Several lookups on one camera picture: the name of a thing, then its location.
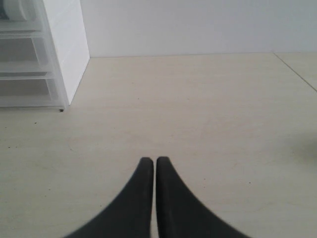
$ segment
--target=white wall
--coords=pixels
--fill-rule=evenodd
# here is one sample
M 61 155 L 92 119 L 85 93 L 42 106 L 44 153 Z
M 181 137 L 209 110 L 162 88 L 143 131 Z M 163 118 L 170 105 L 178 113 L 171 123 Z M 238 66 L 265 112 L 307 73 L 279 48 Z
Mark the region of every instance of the white wall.
M 317 0 L 81 0 L 92 57 L 317 51 Z
M 69 103 L 90 55 L 80 0 L 44 0 Z

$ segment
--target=light wood floor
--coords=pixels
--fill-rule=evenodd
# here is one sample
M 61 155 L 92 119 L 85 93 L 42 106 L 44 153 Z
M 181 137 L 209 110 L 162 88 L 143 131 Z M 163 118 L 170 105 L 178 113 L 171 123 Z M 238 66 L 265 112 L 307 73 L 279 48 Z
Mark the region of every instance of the light wood floor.
M 66 235 L 161 155 L 242 232 L 317 237 L 317 54 L 278 56 L 298 75 L 274 54 L 91 59 L 69 111 L 1 110 L 0 237 Z

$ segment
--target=floor seam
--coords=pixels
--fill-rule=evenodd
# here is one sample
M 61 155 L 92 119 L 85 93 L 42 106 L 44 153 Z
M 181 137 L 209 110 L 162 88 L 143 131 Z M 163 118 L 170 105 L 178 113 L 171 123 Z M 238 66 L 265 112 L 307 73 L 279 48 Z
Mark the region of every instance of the floor seam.
M 296 72 L 289 64 L 287 64 L 281 57 L 279 57 L 276 53 L 273 53 L 280 61 L 282 61 L 290 70 L 292 70 L 298 77 L 300 77 L 306 84 L 308 84 L 315 92 L 317 89 L 312 86 L 306 79 L 304 79 L 298 72 Z

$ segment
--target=floor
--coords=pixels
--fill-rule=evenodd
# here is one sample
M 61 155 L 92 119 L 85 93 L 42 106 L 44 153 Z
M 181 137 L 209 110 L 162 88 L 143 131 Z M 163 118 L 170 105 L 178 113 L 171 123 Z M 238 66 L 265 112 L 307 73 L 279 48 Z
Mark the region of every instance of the floor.
M 0 111 L 0 237 L 66 235 L 140 157 L 161 155 L 242 232 L 316 237 L 316 65 L 317 54 L 91 59 L 69 111 Z

